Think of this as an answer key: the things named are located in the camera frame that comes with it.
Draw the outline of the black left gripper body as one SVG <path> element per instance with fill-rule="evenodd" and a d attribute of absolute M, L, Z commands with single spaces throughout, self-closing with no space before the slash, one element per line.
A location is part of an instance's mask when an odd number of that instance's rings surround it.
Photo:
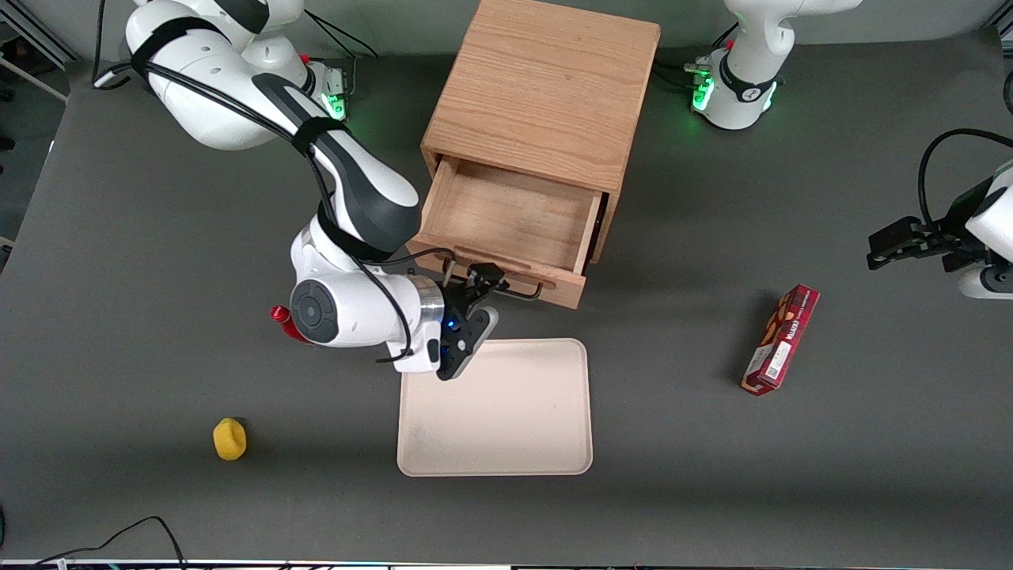
<path fill-rule="evenodd" d="M 966 230 L 967 220 L 969 218 L 962 215 L 948 215 L 935 221 L 915 218 L 911 228 L 916 243 L 911 256 L 918 260 L 941 257 L 945 273 L 956 273 L 976 264 L 990 264 L 988 246 Z"/>

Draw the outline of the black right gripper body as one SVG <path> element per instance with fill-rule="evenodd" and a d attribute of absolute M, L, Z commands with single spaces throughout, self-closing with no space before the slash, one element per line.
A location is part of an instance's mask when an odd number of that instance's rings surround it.
<path fill-rule="evenodd" d="M 459 378 L 470 364 L 479 346 L 488 338 L 488 311 L 479 306 L 471 313 L 459 311 L 459 289 L 464 283 L 450 283 L 442 289 L 444 313 L 442 314 L 440 340 L 441 380 Z"/>

